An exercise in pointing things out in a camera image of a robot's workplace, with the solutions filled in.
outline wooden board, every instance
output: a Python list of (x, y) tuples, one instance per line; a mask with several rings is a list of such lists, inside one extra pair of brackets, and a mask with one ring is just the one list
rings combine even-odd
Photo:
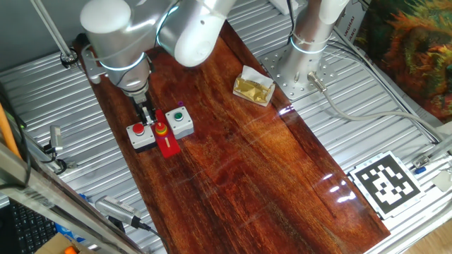
[(268, 107), (232, 94), (244, 64), (265, 71), (229, 24), (199, 67), (149, 56), (154, 105), (183, 101), (194, 121), (180, 154), (136, 154), (129, 99), (106, 78), (93, 89), (171, 253), (363, 253), (389, 235), (279, 88)]
[(435, 229), (411, 246), (404, 254), (452, 254), (452, 221)]

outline green button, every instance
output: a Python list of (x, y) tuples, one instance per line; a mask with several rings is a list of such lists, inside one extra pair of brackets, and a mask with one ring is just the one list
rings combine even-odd
[(176, 121), (182, 121), (183, 118), (184, 115), (181, 112), (177, 112), (176, 114), (174, 114), (174, 120)]

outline gold wrapped candy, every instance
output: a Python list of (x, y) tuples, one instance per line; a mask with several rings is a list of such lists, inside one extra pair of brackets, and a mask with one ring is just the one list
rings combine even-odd
[(265, 86), (238, 77), (235, 80), (236, 85), (234, 86), (234, 91), (250, 99), (252, 102), (267, 102), (267, 95), (271, 92), (271, 88), (266, 88)]

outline metal table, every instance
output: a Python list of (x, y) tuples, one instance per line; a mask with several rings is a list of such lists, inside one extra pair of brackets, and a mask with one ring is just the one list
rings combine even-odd
[[(266, 0), (238, 0), (228, 21), (257, 58), (284, 46), (291, 28), (290, 18), (282, 16)], [(327, 51), (336, 52), (336, 49), (327, 48)], [(362, 64), (327, 54), (325, 58), (339, 75), (338, 82), (328, 84), (331, 97), (347, 113), (410, 110), (388, 84), (378, 82)], [(76, 169), (61, 175), (70, 187), (91, 201), (110, 195), (128, 203), (140, 209), (144, 222), (153, 227), (84, 73), (78, 69), (66, 70), (58, 53), (4, 71), (0, 73), (0, 81), (6, 86), (18, 114), (28, 124), (28, 133), (39, 144), (47, 144), (50, 125), (61, 126), (64, 152), (59, 158), (77, 162)], [(386, 117), (360, 122), (340, 119), (318, 92), (307, 93), (294, 101), (293, 107), (345, 173), (389, 150), (410, 167), (414, 158), (433, 147), (424, 133), (407, 119)], [(442, 193), (432, 184), (438, 169), (445, 166), (428, 167), (427, 172), (417, 176), (427, 195), (397, 217), (385, 220), (392, 234), (369, 253), (384, 253), (396, 241), (402, 243), (391, 252), (403, 251), (452, 216), (450, 212), (440, 213), (451, 202), (452, 192)], [(6, 197), (0, 198), (1, 206), (7, 204)], [(420, 229), (419, 225), (438, 213), (440, 216), (434, 222)], [(125, 229), (144, 250), (165, 252), (157, 236), (130, 226)]]

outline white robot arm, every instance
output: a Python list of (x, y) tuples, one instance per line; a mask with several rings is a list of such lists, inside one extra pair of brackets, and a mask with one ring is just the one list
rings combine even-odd
[(92, 0), (81, 12), (81, 24), (109, 79), (133, 98), (142, 121), (152, 124), (150, 67), (143, 52), (159, 44), (184, 66), (203, 63), (234, 3), (147, 0), (132, 11), (124, 0)]

